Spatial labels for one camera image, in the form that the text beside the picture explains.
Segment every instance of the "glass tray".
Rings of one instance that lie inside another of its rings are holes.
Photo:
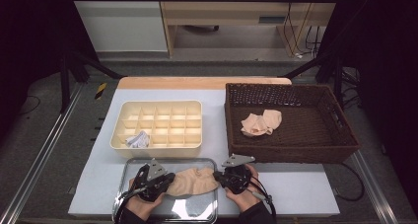
[[[211,168],[216,171],[216,163],[211,159],[156,159],[168,173],[177,173],[189,168]],[[129,188],[129,180],[151,159],[132,158],[126,162],[119,187],[119,196]],[[200,195],[164,196],[163,203],[153,210],[148,222],[153,223],[214,223],[218,216],[217,191]]]

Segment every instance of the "beige cloth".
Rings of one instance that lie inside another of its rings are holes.
[[[190,168],[175,174],[174,181],[167,189],[167,194],[171,196],[182,196],[186,194],[202,194],[212,191],[218,187],[218,183],[213,177],[213,169]]]
[[[241,132],[248,137],[265,133],[271,135],[281,122],[282,113],[276,110],[264,110],[263,115],[250,113],[245,120],[241,121],[243,125]]]

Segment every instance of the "table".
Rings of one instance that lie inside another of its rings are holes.
[[[198,100],[202,103],[203,141],[198,157],[213,159],[218,170],[228,158],[224,101],[226,83],[291,84],[289,79],[262,77],[127,77],[120,80],[102,130],[84,168],[68,213],[78,217],[110,215],[123,168],[123,158],[109,141],[118,113],[127,101]],[[326,217],[339,214],[321,164],[255,164],[273,196],[280,216]],[[238,216],[237,207],[218,188],[218,216]]]

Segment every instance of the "wall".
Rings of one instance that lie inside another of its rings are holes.
[[[159,3],[75,3],[97,52],[168,51]]]

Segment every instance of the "cabinet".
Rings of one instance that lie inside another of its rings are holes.
[[[183,25],[277,26],[288,54],[292,56],[305,35],[306,26],[326,26],[335,6],[333,3],[249,2],[161,2],[160,5],[170,56],[173,55],[176,28]],[[288,13],[292,27],[286,20]]]

